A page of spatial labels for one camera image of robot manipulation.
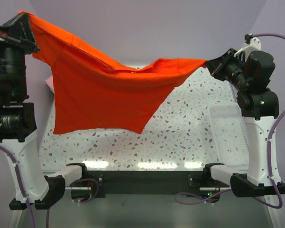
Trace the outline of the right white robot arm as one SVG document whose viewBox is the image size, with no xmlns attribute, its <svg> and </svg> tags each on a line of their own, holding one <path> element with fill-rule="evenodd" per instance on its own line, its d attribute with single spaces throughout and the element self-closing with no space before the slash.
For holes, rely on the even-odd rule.
<svg viewBox="0 0 285 228">
<path fill-rule="evenodd" d="M 228 81 L 237 90 L 237 104 L 248 136 L 249 165 L 243 174 L 227 169 L 223 163 L 207 165 L 210 170 L 203 173 L 203 183 L 212 187 L 218 181 L 223 182 L 237 197 L 285 194 L 275 149 L 274 125 L 280 116 L 279 100 L 268 88 L 276 67 L 273 56 L 261 50 L 247 54 L 230 48 L 205 65 L 213 78 Z"/>
</svg>

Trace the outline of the orange t shirt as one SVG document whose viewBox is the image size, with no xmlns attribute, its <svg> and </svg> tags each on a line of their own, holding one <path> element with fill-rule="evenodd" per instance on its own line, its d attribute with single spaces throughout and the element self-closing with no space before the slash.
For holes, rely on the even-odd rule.
<svg viewBox="0 0 285 228">
<path fill-rule="evenodd" d="M 34 58 L 51 67 L 54 134 L 88 129 L 141 133 L 174 88 L 204 59 L 159 58 L 142 69 L 125 66 L 74 34 L 29 14 L 37 46 Z"/>
</svg>

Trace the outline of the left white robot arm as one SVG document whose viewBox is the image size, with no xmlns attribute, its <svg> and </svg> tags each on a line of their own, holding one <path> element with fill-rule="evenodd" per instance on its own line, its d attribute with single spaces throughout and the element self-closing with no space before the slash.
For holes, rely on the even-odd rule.
<svg viewBox="0 0 285 228">
<path fill-rule="evenodd" d="M 34 205 L 46 210 L 56 204 L 73 182 L 89 181 L 83 163 L 68 164 L 53 175 L 43 174 L 37 149 L 35 107 L 28 102 L 25 56 L 37 53 L 29 15 L 20 13 L 0 25 L 0 149 L 8 158 L 16 196 L 11 210 Z"/>
</svg>

